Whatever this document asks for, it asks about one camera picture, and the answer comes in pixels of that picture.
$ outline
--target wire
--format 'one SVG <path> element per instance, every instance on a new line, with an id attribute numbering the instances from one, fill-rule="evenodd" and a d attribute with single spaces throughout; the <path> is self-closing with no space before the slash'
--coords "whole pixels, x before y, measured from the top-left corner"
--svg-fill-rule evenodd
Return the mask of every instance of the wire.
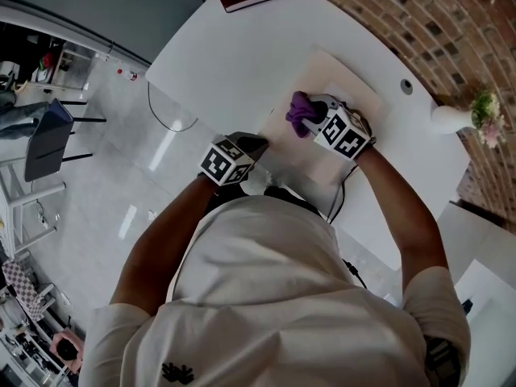
<path id="1" fill-rule="evenodd" d="M 365 283 L 364 283 L 364 281 L 362 280 L 362 278 L 360 278 L 360 275 L 359 275 L 359 273 L 358 273 L 358 269 L 356 269 L 356 268 L 353 266 L 353 264 L 352 264 L 351 262 L 347 262 L 346 260 L 343 260 L 343 261 L 344 261 L 344 263 L 346 264 L 347 269 L 349 269 L 349 272 L 350 272 L 352 275 L 354 275 L 355 277 L 357 277 L 357 278 L 358 278 L 358 280 L 360 281 L 360 283 L 362 284 L 362 286 L 363 286 L 364 288 L 366 288 L 366 289 L 367 289 L 368 287 L 365 285 Z"/>
<path id="2" fill-rule="evenodd" d="M 154 109 L 152 109 L 152 104 L 151 104 L 151 84 L 150 82 L 147 82 L 147 98 L 148 98 L 148 107 L 149 109 L 151 110 L 152 114 L 154 115 L 154 117 L 156 118 L 156 120 L 161 123 L 161 126 L 164 127 L 165 129 L 168 129 L 169 131 L 171 132 L 174 132 L 174 133 L 182 133 L 182 132 L 186 132 L 188 131 L 189 129 L 191 129 L 195 123 L 197 123 L 197 121 L 199 120 L 199 118 L 195 118 L 195 120 L 193 121 L 193 123 L 186 127 L 185 129 L 181 129 L 180 131 L 174 131 L 171 127 L 168 127 L 167 125 L 165 125 L 160 118 L 158 118 L 157 114 L 154 112 Z"/>
<path id="3" fill-rule="evenodd" d="M 346 175 L 346 177 L 342 180 L 342 182 L 340 182 L 340 187 L 342 189 L 342 201 L 340 203 L 339 209 L 337 210 L 337 212 L 335 212 L 335 215 L 333 215 L 333 218 L 330 219 L 331 212 L 333 211 L 335 203 L 337 202 L 337 197 L 339 196 L 339 190 L 337 189 L 337 192 L 335 192 L 335 197 L 333 198 L 333 203 L 331 204 L 330 212 L 328 212 L 328 219 L 330 219 L 328 221 L 328 223 L 330 225 L 333 223 L 333 221 L 335 221 L 335 218 L 337 218 L 337 215 L 340 213 L 340 210 L 342 210 L 342 207 L 344 206 L 344 200 L 346 199 L 346 187 L 344 186 L 344 182 L 352 175 L 353 172 L 355 172 L 356 168 L 358 168 L 357 165 L 355 165 L 353 167 L 353 169 L 350 171 L 350 173 L 348 175 Z"/>
<path id="4" fill-rule="evenodd" d="M 33 192 L 33 188 L 34 188 L 34 181 L 31 182 L 31 194 Z M 36 199 L 35 203 L 37 203 L 40 206 L 40 208 L 41 208 L 41 213 L 40 214 L 41 214 L 42 217 L 44 217 L 45 216 L 45 209 L 43 208 L 43 205 L 41 205 L 40 200 Z"/>

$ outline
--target flower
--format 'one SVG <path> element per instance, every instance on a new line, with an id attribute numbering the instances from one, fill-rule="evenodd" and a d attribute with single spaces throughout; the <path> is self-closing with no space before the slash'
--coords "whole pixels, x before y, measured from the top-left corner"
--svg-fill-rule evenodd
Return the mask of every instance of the flower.
<path id="1" fill-rule="evenodd" d="M 476 94 L 471 108 L 472 122 L 478 130 L 481 142 L 490 148 L 495 148 L 498 142 L 505 142 L 502 130 L 506 123 L 500 113 L 497 95 L 488 90 L 482 90 Z"/>

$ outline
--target purple cloth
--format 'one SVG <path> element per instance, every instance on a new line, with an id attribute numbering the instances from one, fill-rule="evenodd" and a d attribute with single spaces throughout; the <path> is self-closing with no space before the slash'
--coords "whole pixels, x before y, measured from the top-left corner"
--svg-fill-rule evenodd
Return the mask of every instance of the purple cloth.
<path id="1" fill-rule="evenodd" d="M 285 118 L 292 123 L 293 129 L 300 138 L 306 137 L 310 131 L 302 120 L 308 119 L 310 121 L 316 120 L 318 114 L 312 106 L 305 92 L 294 92 L 292 95 L 292 102 L 290 103 L 290 110 Z"/>

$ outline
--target tile floor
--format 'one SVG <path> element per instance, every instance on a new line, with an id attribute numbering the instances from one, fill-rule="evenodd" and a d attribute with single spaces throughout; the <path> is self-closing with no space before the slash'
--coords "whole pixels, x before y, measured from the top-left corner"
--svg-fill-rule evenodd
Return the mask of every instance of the tile floor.
<path id="1" fill-rule="evenodd" d="M 197 163 L 214 136 L 201 121 L 185 133 L 167 131 L 148 108 L 144 77 L 127 81 L 117 76 L 117 68 L 116 64 L 95 61 L 85 95 L 89 102 L 85 116 L 105 117 L 107 123 L 77 124 L 77 133 L 65 153 L 92 152 L 94 156 L 64 163 L 59 173 L 33 185 L 34 190 L 61 181 L 67 185 L 63 193 L 41 199 L 45 218 L 50 225 L 56 224 L 57 232 L 31 246 L 30 251 L 41 279 L 56 286 L 56 312 L 65 322 L 70 315 L 82 329 L 87 328 L 91 310 L 110 300 L 140 234 L 196 176 Z M 194 121 L 157 89 L 151 88 L 151 96 L 155 112 L 167 125 L 179 129 Z M 29 103 L 48 96 L 39 91 L 23 97 Z M 243 188 L 249 194 L 259 194 L 264 179 L 264 172 L 258 169 Z M 359 269 L 368 287 L 382 297 L 391 293 L 399 300 L 399 273 L 343 231 L 338 231 L 338 237 L 342 256 Z M 70 306 L 60 293 L 70 300 Z"/>

